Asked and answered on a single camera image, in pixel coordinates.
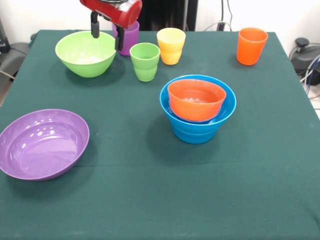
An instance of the orange bowl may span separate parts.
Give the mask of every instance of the orange bowl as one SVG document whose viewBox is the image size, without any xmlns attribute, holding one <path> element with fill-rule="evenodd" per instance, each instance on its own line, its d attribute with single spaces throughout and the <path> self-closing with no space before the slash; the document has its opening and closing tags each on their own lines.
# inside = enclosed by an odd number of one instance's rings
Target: orange bowl
<svg viewBox="0 0 320 240">
<path fill-rule="evenodd" d="M 207 121 L 220 111 L 226 91 L 209 81 L 182 79 L 169 84 L 169 102 L 172 112 L 189 121 Z"/>
</svg>

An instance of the green cup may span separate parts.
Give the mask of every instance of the green cup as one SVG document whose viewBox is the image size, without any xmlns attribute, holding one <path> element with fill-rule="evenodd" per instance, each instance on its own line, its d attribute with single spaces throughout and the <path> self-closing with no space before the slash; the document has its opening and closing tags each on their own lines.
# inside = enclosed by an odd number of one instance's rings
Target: green cup
<svg viewBox="0 0 320 240">
<path fill-rule="evenodd" d="M 130 49 L 130 57 L 136 77 L 149 82 L 156 76 L 160 58 L 160 48 L 152 43 L 142 42 Z"/>
</svg>

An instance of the green bowl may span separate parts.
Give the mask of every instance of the green bowl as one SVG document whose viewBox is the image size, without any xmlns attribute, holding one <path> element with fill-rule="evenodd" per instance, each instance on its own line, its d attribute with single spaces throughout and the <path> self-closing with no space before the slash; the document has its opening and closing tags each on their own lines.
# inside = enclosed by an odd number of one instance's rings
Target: green bowl
<svg viewBox="0 0 320 240">
<path fill-rule="evenodd" d="M 115 41 L 105 32 L 93 38 L 91 31 L 79 31 L 62 38 L 55 46 L 55 54 L 75 74 L 93 78 L 103 74 L 113 62 Z"/>
</svg>

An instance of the yellow cup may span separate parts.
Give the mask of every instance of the yellow cup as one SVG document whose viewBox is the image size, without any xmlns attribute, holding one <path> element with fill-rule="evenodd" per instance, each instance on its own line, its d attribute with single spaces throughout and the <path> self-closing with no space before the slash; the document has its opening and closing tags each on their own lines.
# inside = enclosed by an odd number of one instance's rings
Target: yellow cup
<svg viewBox="0 0 320 240">
<path fill-rule="evenodd" d="M 156 38 L 162 61 L 167 65 L 177 64 L 185 45 L 185 32 L 178 28 L 168 27 L 158 31 Z"/>
</svg>

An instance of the white wall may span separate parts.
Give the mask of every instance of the white wall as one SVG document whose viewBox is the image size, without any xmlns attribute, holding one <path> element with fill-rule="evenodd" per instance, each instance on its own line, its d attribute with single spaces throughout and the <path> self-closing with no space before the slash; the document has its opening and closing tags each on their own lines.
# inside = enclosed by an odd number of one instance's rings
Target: white wall
<svg viewBox="0 0 320 240">
<path fill-rule="evenodd" d="M 297 37 L 320 43 L 320 0 L 229 2 L 234 31 L 253 26 L 276 32 L 287 53 L 293 48 Z M 0 0 L 0 18 L 11 43 L 29 42 L 30 35 L 40 29 L 90 28 L 90 10 L 79 0 Z M 199 0 L 196 31 L 203 31 L 220 18 L 221 0 Z M 225 0 L 224 20 L 229 19 Z M 110 30 L 111 24 L 100 20 L 100 27 Z"/>
<path fill-rule="evenodd" d="M 233 31 L 257 27 L 276 32 L 287 54 L 298 37 L 320 43 L 320 0 L 229 0 L 229 3 Z M 203 31 L 220 19 L 221 0 L 199 0 L 196 31 Z M 227 0 L 224 0 L 224 21 L 229 20 Z"/>
</svg>

